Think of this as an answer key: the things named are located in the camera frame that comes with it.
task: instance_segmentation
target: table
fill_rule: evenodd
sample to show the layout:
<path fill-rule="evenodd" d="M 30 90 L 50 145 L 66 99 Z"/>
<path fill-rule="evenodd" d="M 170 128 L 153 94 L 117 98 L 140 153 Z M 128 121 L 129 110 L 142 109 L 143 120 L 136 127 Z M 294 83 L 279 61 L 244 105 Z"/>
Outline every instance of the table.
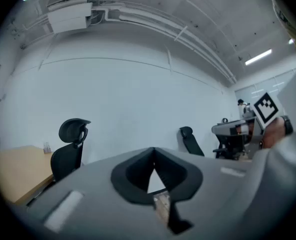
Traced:
<path fill-rule="evenodd" d="M 52 182 L 51 156 L 35 146 L 1 150 L 0 192 L 5 199 L 22 204 L 39 188 Z"/>

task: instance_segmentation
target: person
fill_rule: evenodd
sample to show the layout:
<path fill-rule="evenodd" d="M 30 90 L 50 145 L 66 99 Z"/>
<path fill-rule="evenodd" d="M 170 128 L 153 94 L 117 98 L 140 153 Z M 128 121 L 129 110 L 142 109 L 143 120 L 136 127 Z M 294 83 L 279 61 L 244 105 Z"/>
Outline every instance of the person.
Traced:
<path fill-rule="evenodd" d="M 248 103 L 244 102 L 243 99 L 238 100 L 238 108 L 239 108 L 239 114 L 242 118 L 242 115 L 244 114 L 244 108 L 248 105 Z"/>

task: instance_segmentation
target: pipe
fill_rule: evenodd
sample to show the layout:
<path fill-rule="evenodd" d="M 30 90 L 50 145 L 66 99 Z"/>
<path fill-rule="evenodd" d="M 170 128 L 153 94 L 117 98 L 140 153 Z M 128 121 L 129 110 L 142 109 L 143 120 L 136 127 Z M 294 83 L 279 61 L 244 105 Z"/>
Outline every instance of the pipe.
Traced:
<path fill-rule="evenodd" d="M 121 12 L 124 13 L 129 13 L 129 14 L 137 14 L 137 15 L 142 15 L 154 20 L 157 20 L 159 22 L 165 23 L 169 26 L 172 26 L 173 28 L 182 30 L 182 27 L 176 23 L 173 23 L 172 21 L 165 19 L 163 17 L 154 15 L 152 13 L 146 12 L 146 11 L 142 11 L 142 10 L 138 10 L 138 9 L 131 9 L 131 8 L 126 8 L 123 7 L 120 9 Z M 214 52 L 212 51 L 212 49 L 210 47 L 208 47 L 202 40 L 200 40 L 197 36 L 195 36 L 194 34 L 192 34 L 190 31 L 185 31 L 185 34 L 188 35 L 189 37 L 191 37 L 192 39 L 194 39 L 196 42 L 198 42 L 201 46 L 203 46 L 209 53 L 212 54 L 212 56 L 220 63 L 222 64 L 222 66 L 225 68 L 225 70 L 230 74 L 231 77 L 233 77 L 232 72 L 229 70 L 229 68 L 225 65 L 225 63 L 220 59 L 220 57 Z"/>
<path fill-rule="evenodd" d="M 48 21 L 48 16 L 47 15 L 44 16 L 44 15 L 41 16 L 41 19 L 39 19 L 37 22 L 35 22 L 34 24 L 32 24 L 30 27 L 26 27 L 24 24 L 22 24 L 22 27 L 24 28 L 24 30 L 29 30 L 29 29 L 33 28 L 34 26 L 42 23 L 43 21 Z"/>
<path fill-rule="evenodd" d="M 128 16 L 123 16 L 121 15 L 119 18 L 120 19 L 111 19 L 111 18 L 108 18 L 108 13 L 109 13 L 109 10 L 119 10 L 120 9 L 123 9 L 122 6 L 120 5 L 113 5 L 113 6 L 110 6 L 109 8 L 106 8 L 106 7 L 103 7 L 103 6 L 96 6 L 96 7 L 93 7 L 92 10 L 93 11 L 104 11 L 104 19 L 105 21 L 107 22 L 122 22 L 123 20 L 124 21 L 132 21 L 132 22 L 137 22 L 137 23 L 141 23 L 140 26 L 150 26 L 152 27 L 151 29 L 155 30 L 155 29 L 158 29 L 161 31 L 161 33 L 164 34 L 164 32 L 168 33 L 170 35 L 170 37 L 172 38 L 175 38 L 177 36 L 177 34 L 173 31 L 170 31 L 170 30 L 167 30 L 166 28 L 164 27 L 161 27 L 155 23 L 152 23 L 152 22 L 148 22 L 148 21 L 145 21 L 145 20 L 141 20 L 141 19 L 137 19 L 137 18 L 133 18 L 133 17 L 128 17 Z M 171 25 L 176 25 L 178 27 L 180 27 L 179 25 L 169 21 L 171 23 Z M 234 84 L 234 82 L 232 81 L 231 77 L 221 68 L 220 65 L 218 65 L 218 63 L 213 60 L 212 58 L 209 57 L 208 54 L 206 54 L 203 50 L 201 50 L 198 46 L 196 46 L 194 43 L 190 42 L 189 40 L 187 40 L 186 38 L 184 37 L 181 37 L 178 39 L 178 41 L 181 41 L 182 44 L 184 44 L 185 46 L 187 46 L 186 44 L 189 44 L 189 48 L 191 48 L 193 51 L 197 50 L 198 52 L 196 52 L 198 55 L 200 55 L 203 59 L 205 59 L 207 62 L 209 62 L 212 66 L 214 66 L 221 74 L 224 75 L 225 78 L 227 78 L 232 84 Z"/>
<path fill-rule="evenodd" d="M 39 40 L 41 40 L 43 38 L 46 38 L 48 36 L 51 36 L 51 35 L 55 35 L 55 34 L 53 32 L 48 33 L 48 34 L 44 34 L 44 35 L 42 35 L 42 36 L 40 36 L 40 37 L 38 37 L 38 38 L 30 41 L 28 44 L 24 44 L 24 45 L 20 46 L 20 48 L 21 49 L 26 49 L 28 46 L 32 45 L 33 43 L 35 43 L 35 42 L 37 42 L 37 41 L 39 41 Z"/>
<path fill-rule="evenodd" d="M 151 29 L 155 30 L 155 29 L 158 29 L 160 30 L 161 33 L 164 33 L 166 32 L 167 34 L 169 34 L 169 36 L 171 38 L 175 38 L 176 37 L 176 33 L 171 31 L 171 30 L 168 30 L 160 25 L 157 25 L 155 23 L 151 23 L 151 22 L 148 22 L 146 20 L 142 20 L 142 19 L 137 19 L 137 18 L 133 18 L 133 17 L 129 17 L 129 16 L 123 16 L 123 15 L 120 15 L 119 17 L 121 19 L 121 21 L 128 21 L 128 22 L 136 22 L 136 23 L 139 23 L 141 26 L 149 26 L 151 27 Z M 189 47 L 191 50 L 193 50 L 194 52 L 196 52 L 199 56 L 201 56 L 203 59 L 205 59 L 208 63 L 210 63 L 213 67 L 215 67 L 225 78 L 229 79 L 229 76 L 228 74 L 219 66 L 219 65 L 215 65 L 215 63 L 213 63 L 211 60 L 209 60 L 207 58 L 206 55 L 204 55 L 204 51 L 202 51 L 199 47 L 197 47 L 194 43 L 190 42 L 189 40 L 187 40 L 186 38 L 184 37 L 180 37 L 178 40 L 178 42 L 184 44 L 185 46 Z"/>
<path fill-rule="evenodd" d="M 217 29 L 224 35 L 224 37 L 228 40 L 230 46 L 232 47 L 232 49 L 236 52 L 237 50 L 234 48 L 234 46 L 232 45 L 230 39 L 228 39 L 228 37 L 226 36 L 226 34 L 224 34 L 224 32 L 220 29 L 220 26 L 218 26 L 218 24 L 216 24 L 214 22 L 213 19 L 211 19 L 211 17 L 209 15 L 207 15 L 204 11 L 202 11 L 196 4 L 194 4 L 192 1 L 190 0 L 184 0 L 187 3 L 189 3 L 191 6 L 193 6 L 195 9 L 197 9 L 199 12 L 201 12 L 205 17 L 207 17 L 216 27 Z"/>
<path fill-rule="evenodd" d="M 102 14 L 101 19 L 100 19 L 99 22 L 97 22 L 97 23 L 95 23 L 95 24 L 90 24 L 89 26 L 95 26 L 95 25 L 100 24 L 100 23 L 102 22 L 102 20 L 103 20 L 103 16 L 104 16 L 104 15 Z"/>
<path fill-rule="evenodd" d="M 176 40 L 177 40 L 177 39 L 183 34 L 183 32 L 184 32 L 187 28 L 188 28 L 188 26 L 185 26 L 185 27 L 180 31 L 180 33 L 178 33 L 177 37 L 174 38 L 174 41 L 176 41 Z"/>
<path fill-rule="evenodd" d="M 114 2 L 114 3 L 102 3 L 101 6 L 126 6 L 124 2 Z"/>
<path fill-rule="evenodd" d="M 130 6 L 132 6 L 132 4 L 133 5 L 136 5 L 136 6 L 141 6 L 141 7 L 144 7 L 145 9 L 151 9 L 152 11 L 153 11 L 153 13 L 154 14 L 159 14 L 159 15 L 161 15 L 161 16 L 163 16 L 163 17 L 167 17 L 167 18 L 172 18 L 172 19 L 175 19 L 177 22 L 179 22 L 180 24 L 182 24 L 182 25 L 184 25 L 184 22 L 181 20 L 181 19 L 179 19 L 179 18 L 177 18 L 177 17 L 175 17 L 175 16 L 173 16 L 173 15 L 171 15 L 171 14 L 169 14 L 169 13 L 167 13 L 167 12 L 165 12 L 165 11 L 163 11 L 163 10 L 160 10 L 160 9 L 157 9 L 157 8 L 154 8 L 154 7 L 152 7 L 152 6 L 148 6 L 148 5 L 146 5 L 146 4 L 142 4 L 142 3 L 138 3 L 138 2 L 131 2 L 131 1 L 124 1 L 124 0 L 107 0 L 107 2 L 115 2 L 114 4 L 124 4 L 124 6 L 126 7 L 126 5 L 125 5 L 125 3 L 126 4 L 130 4 Z"/>

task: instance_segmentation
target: glass window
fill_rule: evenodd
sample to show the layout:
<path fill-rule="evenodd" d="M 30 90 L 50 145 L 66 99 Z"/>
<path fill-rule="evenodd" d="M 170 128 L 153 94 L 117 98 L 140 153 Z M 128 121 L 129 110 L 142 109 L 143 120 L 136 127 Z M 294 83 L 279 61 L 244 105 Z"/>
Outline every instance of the glass window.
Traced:
<path fill-rule="evenodd" d="M 256 96 L 256 88 L 254 85 L 236 91 L 237 100 L 243 99 L 246 103 L 252 103 L 253 96 Z"/>
<path fill-rule="evenodd" d="M 279 89 L 276 80 L 270 78 L 268 80 L 262 81 L 256 84 L 257 96 L 262 96 L 265 93 L 269 93 L 271 96 L 276 96 L 279 94 Z"/>
<path fill-rule="evenodd" d="M 287 85 L 288 81 L 290 81 L 293 76 L 294 76 L 293 71 L 289 71 L 284 74 L 276 76 L 277 87 L 279 88 L 280 91 L 284 88 L 284 86 Z"/>

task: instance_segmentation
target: chair headrest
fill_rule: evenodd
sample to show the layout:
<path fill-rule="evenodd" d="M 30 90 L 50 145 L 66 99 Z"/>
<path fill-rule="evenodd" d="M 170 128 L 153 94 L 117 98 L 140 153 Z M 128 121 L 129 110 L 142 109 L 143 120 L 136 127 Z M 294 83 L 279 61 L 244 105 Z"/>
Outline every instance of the chair headrest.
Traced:
<path fill-rule="evenodd" d="M 84 128 L 91 121 L 73 118 L 65 121 L 59 129 L 59 138 L 66 143 L 76 142 L 80 139 Z"/>
<path fill-rule="evenodd" d="M 181 135 L 183 138 L 186 138 L 193 133 L 192 128 L 188 127 L 188 126 L 181 127 L 180 130 L 181 130 Z"/>

